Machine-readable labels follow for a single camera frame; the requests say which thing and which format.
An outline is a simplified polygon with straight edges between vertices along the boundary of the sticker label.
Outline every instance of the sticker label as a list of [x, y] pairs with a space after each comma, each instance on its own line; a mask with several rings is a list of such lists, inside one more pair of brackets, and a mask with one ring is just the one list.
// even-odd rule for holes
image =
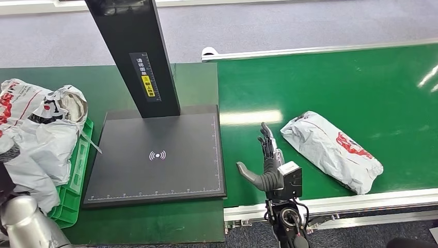
[[148, 102], [161, 102], [160, 92], [158, 91], [157, 83], [153, 77], [152, 68], [150, 66], [147, 53], [130, 53], [132, 64], [137, 72], [145, 90], [145, 96]]

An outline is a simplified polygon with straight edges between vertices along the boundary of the metal bracket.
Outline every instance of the metal bracket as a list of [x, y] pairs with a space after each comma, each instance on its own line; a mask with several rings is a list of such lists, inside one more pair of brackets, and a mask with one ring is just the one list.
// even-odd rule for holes
[[225, 234], [228, 234], [228, 231], [230, 229], [233, 229], [236, 227], [252, 226], [252, 225], [253, 224], [249, 220], [226, 221], [226, 222], [224, 222]]
[[339, 219], [338, 214], [331, 214], [331, 215], [324, 215], [324, 216], [318, 216], [309, 221], [309, 224], [307, 225], [307, 233], [311, 234], [314, 232], [314, 230], [318, 229], [319, 225], [327, 222], [327, 221], [334, 221]]

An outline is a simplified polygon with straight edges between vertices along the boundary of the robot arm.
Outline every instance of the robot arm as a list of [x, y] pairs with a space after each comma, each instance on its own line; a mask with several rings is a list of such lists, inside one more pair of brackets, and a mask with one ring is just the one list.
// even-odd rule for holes
[[[296, 201], [302, 195], [302, 172], [295, 163], [284, 162], [283, 153], [277, 148], [272, 131], [263, 122], [258, 137], [261, 143], [264, 163], [263, 174], [248, 170], [237, 162], [239, 173], [256, 188], [266, 193], [267, 212], [264, 215], [273, 228], [281, 248], [309, 248], [307, 242], [308, 208]], [[302, 220], [298, 206], [307, 210], [306, 221]]]

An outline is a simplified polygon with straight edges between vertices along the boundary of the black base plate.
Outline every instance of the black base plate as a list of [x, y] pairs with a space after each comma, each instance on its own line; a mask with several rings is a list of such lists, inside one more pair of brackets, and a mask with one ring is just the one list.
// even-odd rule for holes
[[225, 197], [217, 106], [107, 113], [83, 207]]

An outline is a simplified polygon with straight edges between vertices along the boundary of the white plastic package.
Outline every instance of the white plastic package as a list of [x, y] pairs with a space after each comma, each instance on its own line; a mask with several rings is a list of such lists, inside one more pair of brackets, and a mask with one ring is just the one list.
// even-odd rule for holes
[[70, 157], [87, 119], [87, 102], [71, 85], [47, 94], [23, 121], [14, 140], [56, 186], [70, 178]]
[[15, 192], [29, 192], [44, 213], [59, 205], [59, 196], [50, 177], [18, 145], [0, 131], [0, 161], [17, 185]]
[[0, 130], [19, 127], [51, 91], [19, 79], [6, 80], [0, 93]]
[[51, 91], [12, 79], [1, 88], [0, 159], [7, 160], [14, 191], [30, 192], [47, 213], [59, 205], [55, 186], [69, 181], [70, 157], [87, 118], [87, 102], [71, 85]]
[[289, 121], [281, 134], [299, 153], [357, 194], [371, 190], [382, 164], [324, 117], [308, 111]]

